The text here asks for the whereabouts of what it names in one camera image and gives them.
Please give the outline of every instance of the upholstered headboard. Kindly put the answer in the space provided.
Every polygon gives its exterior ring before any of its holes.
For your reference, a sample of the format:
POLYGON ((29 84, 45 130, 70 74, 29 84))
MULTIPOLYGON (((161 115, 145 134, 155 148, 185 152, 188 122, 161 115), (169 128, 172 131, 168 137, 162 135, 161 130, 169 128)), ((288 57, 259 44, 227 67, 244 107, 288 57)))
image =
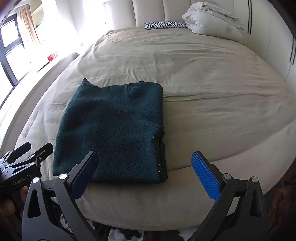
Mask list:
MULTIPOLYGON (((201 0, 111 0, 104 2, 108 29, 144 27, 151 21, 179 21, 190 5, 201 0)), ((207 2, 234 13, 233 0, 207 2)))

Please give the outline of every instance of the human hand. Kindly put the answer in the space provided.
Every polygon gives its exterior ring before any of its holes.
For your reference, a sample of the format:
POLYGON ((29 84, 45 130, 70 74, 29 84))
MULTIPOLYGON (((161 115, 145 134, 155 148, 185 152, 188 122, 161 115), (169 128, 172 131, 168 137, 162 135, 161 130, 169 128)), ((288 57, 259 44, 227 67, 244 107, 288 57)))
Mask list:
MULTIPOLYGON (((26 186, 24 186, 20 190, 20 199, 23 203, 25 203, 25 201, 26 201, 27 194, 28 194, 28 188, 26 186)), ((24 211, 24 209, 22 208, 20 211, 21 217, 22 217, 23 211, 24 211)), ((13 202, 10 199, 5 199, 2 202, 0 202, 0 213, 4 217, 4 219, 6 220, 6 222, 10 226, 10 228, 12 230, 14 230, 17 234, 20 234, 21 230, 16 230, 15 225, 9 219, 9 216, 11 216, 15 213, 15 205, 13 204, 13 202)))

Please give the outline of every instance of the beige bed sheet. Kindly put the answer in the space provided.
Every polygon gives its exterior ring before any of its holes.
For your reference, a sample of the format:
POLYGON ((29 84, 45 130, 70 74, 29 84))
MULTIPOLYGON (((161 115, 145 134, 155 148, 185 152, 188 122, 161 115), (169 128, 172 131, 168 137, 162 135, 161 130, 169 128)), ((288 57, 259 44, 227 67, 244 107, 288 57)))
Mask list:
MULTIPOLYGON (((187 29, 130 29, 100 38, 40 99, 16 146, 29 141, 30 153, 47 142, 55 146, 83 78, 100 87, 157 82, 164 91, 168 180, 90 183, 77 204, 91 220, 139 230, 196 226, 213 201, 191 167, 193 152, 200 150, 222 173, 258 177, 264 193, 296 156, 296 98, 285 82, 244 45, 187 29)), ((53 155, 42 163, 42 179, 53 178, 52 162, 53 155)))

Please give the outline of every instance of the blue textured pad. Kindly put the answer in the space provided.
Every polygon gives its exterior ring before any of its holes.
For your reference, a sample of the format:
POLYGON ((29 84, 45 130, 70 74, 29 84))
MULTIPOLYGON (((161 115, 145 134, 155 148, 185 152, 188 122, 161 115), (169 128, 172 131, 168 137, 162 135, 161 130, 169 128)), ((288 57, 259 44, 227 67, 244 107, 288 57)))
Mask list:
POLYGON ((219 183, 197 152, 192 154, 191 164, 209 198, 218 202, 221 195, 219 183))

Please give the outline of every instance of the white wardrobe door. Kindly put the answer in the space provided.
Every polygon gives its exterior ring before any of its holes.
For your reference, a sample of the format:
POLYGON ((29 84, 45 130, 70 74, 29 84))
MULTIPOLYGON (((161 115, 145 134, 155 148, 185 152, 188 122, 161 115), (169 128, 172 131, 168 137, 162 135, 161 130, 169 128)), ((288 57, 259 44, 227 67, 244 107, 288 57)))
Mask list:
POLYGON ((265 61, 286 80, 291 66, 293 36, 277 10, 271 9, 271 35, 265 61))
POLYGON ((291 58, 291 68, 286 79, 286 83, 296 95, 296 41, 294 41, 294 56, 291 58))
POLYGON ((244 25, 244 29, 239 29, 240 33, 242 34, 243 40, 242 43, 245 46, 248 46, 249 41, 249 7, 248 6, 249 0, 234 0, 234 15, 237 16, 242 24, 244 25))
POLYGON ((266 0, 250 0, 251 25, 248 48, 265 60, 271 31, 271 4, 266 0))

